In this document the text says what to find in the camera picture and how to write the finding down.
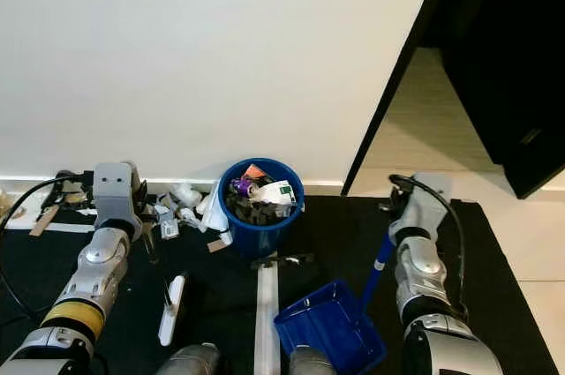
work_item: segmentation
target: white plastic strip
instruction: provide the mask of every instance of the white plastic strip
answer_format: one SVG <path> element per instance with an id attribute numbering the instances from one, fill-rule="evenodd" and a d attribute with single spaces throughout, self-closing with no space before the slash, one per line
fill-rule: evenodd
<path id="1" fill-rule="evenodd" d="M 255 319 L 254 375 L 280 375 L 281 348 L 274 319 L 279 312 L 278 266 L 257 272 L 257 316 Z"/>
<path id="2" fill-rule="evenodd" d="M 10 219 L 6 225 L 7 229 L 24 229 L 30 230 L 35 226 L 35 220 L 39 216 L 41 211 L 41 203 L 47 197 L 47 192 L 39 191 L 32 194 L 23 207 L 26 209 L 24 214 L 16 219 Z M 93 231 L 94 227 L 92 225 L 79 225 L 75 223 L 61 223 L 61 222 L 51 222 L 46 231 L 62 231 L 62 232 L 89 232 Z"/>
<path id="3" fill-rule="evenodd" d="M 173 340 L 175 333 L 175 324 L 177 323 L 178 309 L 183 299 L 183 289 L 185 288 L 185 278 L 183 275 L 177 275 L 173 282 L 169 285 L 169 296 L 172 303 L 168 309 L 164 305 L 162 310 L 161 324 L 159 325 L 159 342 L 162 346 L 169 346 Z"/>

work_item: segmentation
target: floor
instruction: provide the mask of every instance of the floor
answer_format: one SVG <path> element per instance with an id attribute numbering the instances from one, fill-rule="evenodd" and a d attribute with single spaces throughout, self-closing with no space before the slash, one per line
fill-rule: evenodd
<path id="1" fill-rule="evenodd" d="M 542 194 L 516 199 L 501 168 L 488 158 L 433 49 L 419 49 L 412 58 L 350 195 L 385 197 L 388 174 L 416 170 L 448 173 L 454 198 L 483 207 L 555 364 L 565 374 L 565 200 Z"/>

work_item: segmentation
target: blue bucket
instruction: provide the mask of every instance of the blue bucket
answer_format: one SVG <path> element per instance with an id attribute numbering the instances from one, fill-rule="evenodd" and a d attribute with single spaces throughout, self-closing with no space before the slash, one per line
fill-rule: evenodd
<path id="1" fill-rule="evenodd" d="M 230 181 L 233 178 L 241 177 L 249 165 L 254 164 L 269 174 L 275 181 L 288 180 L 294 191 L 297 206 L 292 210 L 288 218 L 275 225 L 257 226 L 240 221 L 227 207 L 225 196 L 230 188 Z M 273 253 L 278 244 L 284 239 L 289 227 L 301 213 L 304 204 L 304 187 L 298 175 L 279 161 L 266 158 L 253 158 L 236 163 L 226 170 L 218 186 L 218 199 L 220 207 L 228 217 L 230 232 L 233 236 L 233 246 L 241 254 L 249 259 L 256 259 L 268 256 Z"/>
<path id="2" fill-rule="evenodd" d="M 344 281 L 330 282 L 275 318 L 287 355 L 307 345 L 324 353 L 340 375 L 367 373 L 387 355 L 373 322 Z"/>

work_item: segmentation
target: debris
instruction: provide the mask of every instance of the debris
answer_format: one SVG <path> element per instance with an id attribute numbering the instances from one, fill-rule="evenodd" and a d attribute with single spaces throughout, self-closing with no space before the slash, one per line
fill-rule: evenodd
<path id="1" fill-rule="evenodd" d="M 251 263 L 251 269 L 259 269 L 260 267 L 271 267 L 273 263 L 278 263 L 279 266 L 285 266 L 288 264 L 292 265 L 303 265 L 304 263 L 314 262 L 314 255 L 312 253 L 300 253 L 293 254 L 290 256 L 275 256 L 271 255 L 266 258 L 254 260 Z"/>
<path id="2" fill-rule="evenodd" d="M 53 221 L 53 218 L 59 211 L 59 205 L 47 207 L 41 216 L 40 220 L 35 223 L 34 228 L 29 231 L 30 236 L 41 236 L 45 228 Z"/>
<path id="3" fill-rule="evenodd" d="M 88 216 L 88 215 L 97 215 L 98 211 L 96 209 L 91 209 L 90 207 L 87 209 L 77 209 L 77 212 L 79 212 L 80 214 L 84 215 L 84 216 Z"/>
<path id="4" fill-rule="evenodd" d="M 158 214 L 167 214 L 170 211 L 168 207 L 161 205 L 155 205 L 154 209 Z"/>
<path id="5" fill-rule="evenodd" d="M 88 201 L 88 196 L 85 192 L 67 192 L 64 195 L 64 202 L 70 205 L 78 205 Z"/>
<path id="6" fill-rule="evenodd" d="M 194 190 L 188 183 L 172 184 L 170 189 L 185 206 L 191 209 L 196 207 L 202 200 L 202 193 Z"/>
<path id="7" fill-rule="evenodd" d="M 222 241 L 225 242 L 226 245 L 230 245 L 231 243 L 233 243 L 233 236 L 231 236 L 231 232 L 230 231 L 223 231 L 220 233 L 220 238 L 222 239 Z"/>
<path id="8" fill-rule="evenodd" d="M 178 221 L 176 219 L 170 219 L 161 222 L 161 238 L 163 240 L 170 240 L 171 238 L 176 238 L 180 235 L 178 230 Z"/>
<path id="9" fill-rule="evenodd" d="M 0 219 L 2 216 L 8 212 L 8 209 L 11 207 L 11 200 L 8 197 L 8 194 L 0 189 Z"/>
<path id="10" fill-rule="evenodd" d="M 261 168 L 250 165 L 240 178 L 231 180 L 225 204 L 240 221 L 263 226 L 288 218 L 296 198 L 287 180 L 275 182 Z"/>
<path id="11" fill-rule="evenodd" d="M 219 251 L 221 249 L 225 249 L 228 245 L 222 240 L 215 240 L 211 243 L 207 244 L 208 246 L 208 251 L 210 251 L 211 253 L 214 253 L 216 251 Z"/>
<path id="12" fill-rule="evenodd" d="M 199 229 L 202 232 L 205 232 L 208 228 L 217 229 L 222 232 L 228 229 L 228 218 L 220 207 L 220 202 L 218 201 L 218 186 L 219 183 L 215 183 L 212 192 L 209 196 L 207 196 L 210 199 L 207 201 L 207 206 L 204 210 L 202 221 L 199 226 Z"/>
<path id="13" fill-rule="evenodd" d="M 210 202 L 210 199 L 212 198 L 211 194 L 208 194 L 201 202 L 199 205 L 196 206 L 196 213 L 197 214 L 204 214 L 204 211 L 206 210 L 208 203 Z"/>
<path id="14" fill-rule="evenodd" d="M 183 207 L 182 209 L 180 209 L 179 213 L 182 217 L 181 221 L 184 222 L 186 225 L 193 228 L 199 227 L 200 219 L 196 217 L 192 209 L 189 209 L 188 207 Z"/>

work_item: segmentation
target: metal bracket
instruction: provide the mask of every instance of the metal bracket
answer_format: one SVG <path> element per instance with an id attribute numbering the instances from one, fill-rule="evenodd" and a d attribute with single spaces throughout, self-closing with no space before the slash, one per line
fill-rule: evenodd
<path id="1" fill-rule="evenodd" d="M 449 202 L 451 200 L 451 181 L 442 174 L 429 172 L 417 172 L 414 179 L 420 183 L 429 185 Z M 396 232 L 407 227 L 418 227 L 424 229 L 431 240 L 435 243 L 438 238 L 438 226 L 443 220 L 446 210 L 441 203 L 430 196 L 427 192 L 414 187 L 408 198 L 408 203 L 403 210 L 402 216 L 392 222 L 388 227 L 388 236 L 394 245 L 396 244 Z"/>
<path id="2" fill-rule="evenodd" d="M 94 203 L 98 216 L 94 228 L 105 221 L 120 220 L 133 227 L 132 241 L 141 236 L 142 224 L 135 214 L 132 196 L 141 186 L 132 163 L 100 163 L 94 169 Z"/>

